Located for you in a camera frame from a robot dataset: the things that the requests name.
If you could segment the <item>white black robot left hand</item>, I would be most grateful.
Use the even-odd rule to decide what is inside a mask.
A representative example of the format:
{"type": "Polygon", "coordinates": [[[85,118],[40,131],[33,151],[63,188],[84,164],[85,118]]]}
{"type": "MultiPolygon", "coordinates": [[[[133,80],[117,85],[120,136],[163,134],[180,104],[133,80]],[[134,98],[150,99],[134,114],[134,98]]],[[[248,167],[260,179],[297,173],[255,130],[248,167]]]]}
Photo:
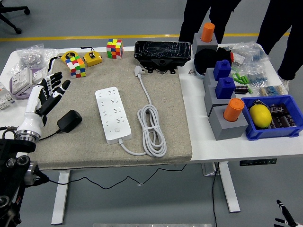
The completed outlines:
{"type": "Polygon", "coordinates": [[[46,125],[47,115],[59,103],[71,81],[62,82],[62,73],[46,76],[35,85],[29,96],[24,113],[24,121],[18,126],[17,136],[25,134],[40,138],[46,125]]]}

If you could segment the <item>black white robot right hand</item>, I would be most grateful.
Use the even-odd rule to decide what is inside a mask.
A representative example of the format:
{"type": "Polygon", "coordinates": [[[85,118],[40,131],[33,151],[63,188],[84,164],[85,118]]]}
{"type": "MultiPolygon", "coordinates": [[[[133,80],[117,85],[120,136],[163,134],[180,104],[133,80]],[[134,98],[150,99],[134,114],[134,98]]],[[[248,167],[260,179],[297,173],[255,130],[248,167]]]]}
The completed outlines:
{"type": "Polygon", "coordinates": [[[280,200],[277,200],[276,202],[277,202],[279,208],[281,209],[282,214],[285,218],[285,219],[275,218],[276,222],[286,224],[290,227],[302,227],[302,225],[300,223],[296,222],[293,219],[292,215],[290,214],[290,212],[288,211],[286,206],[280,200]]]}

